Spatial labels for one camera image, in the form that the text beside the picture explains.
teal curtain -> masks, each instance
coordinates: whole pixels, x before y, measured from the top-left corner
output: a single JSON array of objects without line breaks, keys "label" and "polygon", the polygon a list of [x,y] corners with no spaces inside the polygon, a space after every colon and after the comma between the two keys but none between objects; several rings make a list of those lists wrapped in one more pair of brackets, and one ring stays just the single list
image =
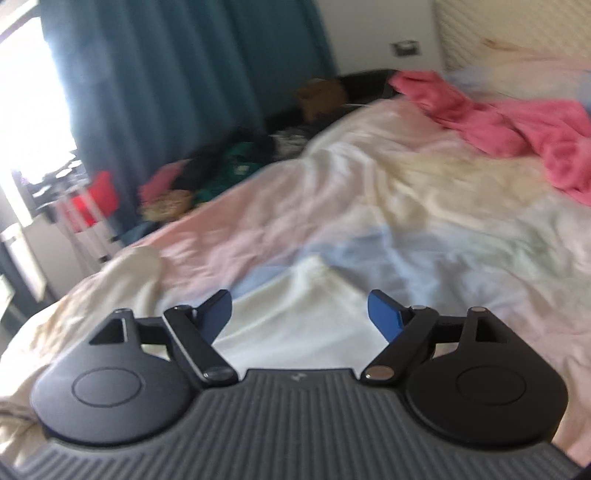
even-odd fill
[{"label": "teal curtain", "polygon": [[262,130],[335,73],[313,0],[41,0],[79,156],[110,170],[120,220],[165,163],[236,127]]}]

padded headboard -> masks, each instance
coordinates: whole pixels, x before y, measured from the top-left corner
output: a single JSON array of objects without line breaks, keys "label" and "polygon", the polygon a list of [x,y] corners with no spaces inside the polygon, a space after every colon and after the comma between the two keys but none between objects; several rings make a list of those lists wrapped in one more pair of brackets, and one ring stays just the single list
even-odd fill
[{"label": "padded headboard", "polygon": [[436,0],[448,69],[474,61],[484,38],[591,59],[591,0]]}]

clothing pile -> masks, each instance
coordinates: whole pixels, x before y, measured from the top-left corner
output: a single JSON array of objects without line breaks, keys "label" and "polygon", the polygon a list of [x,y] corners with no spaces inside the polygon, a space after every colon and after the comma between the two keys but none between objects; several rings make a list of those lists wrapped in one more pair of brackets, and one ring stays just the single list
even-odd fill
[{"label": "clothing pile", "polygon": [[275,161],[274,154],[271,137],[239,129],[190,158],[161,167],[139,189],[142,217],[151,222],[177,220]]}]

metal pin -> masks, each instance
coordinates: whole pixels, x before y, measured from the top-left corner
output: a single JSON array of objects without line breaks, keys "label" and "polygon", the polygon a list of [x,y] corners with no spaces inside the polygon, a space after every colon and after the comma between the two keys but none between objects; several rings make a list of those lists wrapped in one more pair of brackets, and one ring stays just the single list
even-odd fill
[{"label": "metal pin", "polygon": [[367,380],[384,382],[390,380],[393,376],[394,369],[386,367],[385,365],[375,365],[374,367],[369,367],[365,371],[365,378]]}]

bright window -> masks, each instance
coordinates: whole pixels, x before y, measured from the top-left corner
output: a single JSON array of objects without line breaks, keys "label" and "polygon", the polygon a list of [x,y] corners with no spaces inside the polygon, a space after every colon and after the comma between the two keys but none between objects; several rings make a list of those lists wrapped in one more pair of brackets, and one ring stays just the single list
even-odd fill
[{"label": "bright window", "polygon": [[30,183],[65,165],[76,148],[66,100],[41,21],[33,18],[0,43],[0,186],[23,222],[9,172]]}]

